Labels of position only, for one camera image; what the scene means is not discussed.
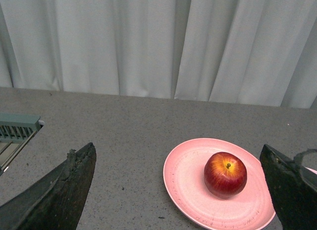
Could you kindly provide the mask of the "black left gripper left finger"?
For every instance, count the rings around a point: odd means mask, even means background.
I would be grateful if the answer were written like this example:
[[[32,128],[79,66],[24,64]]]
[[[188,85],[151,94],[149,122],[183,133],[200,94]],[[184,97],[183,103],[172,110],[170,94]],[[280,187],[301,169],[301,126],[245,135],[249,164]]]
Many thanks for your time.
[[[64,162],[0,207],[2,230],[74,230],[93,180],[93,143],[70,150]]]

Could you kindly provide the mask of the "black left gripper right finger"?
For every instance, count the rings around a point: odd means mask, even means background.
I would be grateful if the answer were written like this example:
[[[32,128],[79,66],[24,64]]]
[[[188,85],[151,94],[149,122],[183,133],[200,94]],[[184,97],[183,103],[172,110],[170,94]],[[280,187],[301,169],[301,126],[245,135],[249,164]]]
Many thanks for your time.
[[[260,163],[274,210],[284,230],[317,228],[317,174],[304,167],[304,156],[316,153],[307,149],[293,159],[265,144]]]

